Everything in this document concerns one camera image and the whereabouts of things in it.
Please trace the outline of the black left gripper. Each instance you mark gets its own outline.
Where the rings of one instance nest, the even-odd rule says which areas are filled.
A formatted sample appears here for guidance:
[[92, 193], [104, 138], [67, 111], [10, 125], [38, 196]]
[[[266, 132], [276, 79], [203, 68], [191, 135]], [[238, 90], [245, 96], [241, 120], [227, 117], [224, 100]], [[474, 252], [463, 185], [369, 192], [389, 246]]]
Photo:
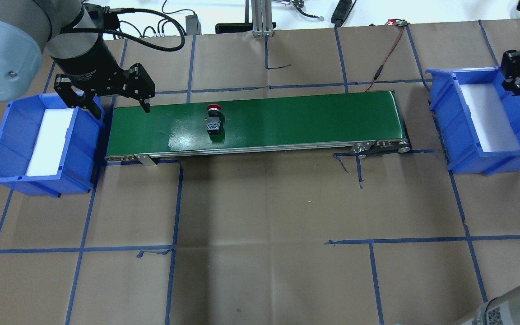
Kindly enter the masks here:
[[54, 58], [62, 70], [56, 75], [54, 89], [68, 107], [80, 107], [97, 119], [102, 119], [101, 105], [96, 97], [120, 95], [139, 102], [145, 113], [150, 113], [155, 83], [142, 64], [127, 70], [108, 49], [101, 36], [85, 53], [72, 58]]

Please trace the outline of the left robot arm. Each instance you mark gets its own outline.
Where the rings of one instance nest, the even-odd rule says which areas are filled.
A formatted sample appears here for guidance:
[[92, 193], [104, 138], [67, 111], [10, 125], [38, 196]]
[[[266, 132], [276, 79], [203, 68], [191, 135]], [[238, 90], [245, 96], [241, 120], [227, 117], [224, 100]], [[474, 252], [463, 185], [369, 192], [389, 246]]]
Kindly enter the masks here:
[[103, 39], [127, 12], [80, 0], [0, 0], [0, 102], [28, 91], [47, 52], [61, 70], [53, 87], [66, 107], [100, 119], [95, 98], [119, 95], [149, 113], [152, 78], [139, 63], [121, 68]]

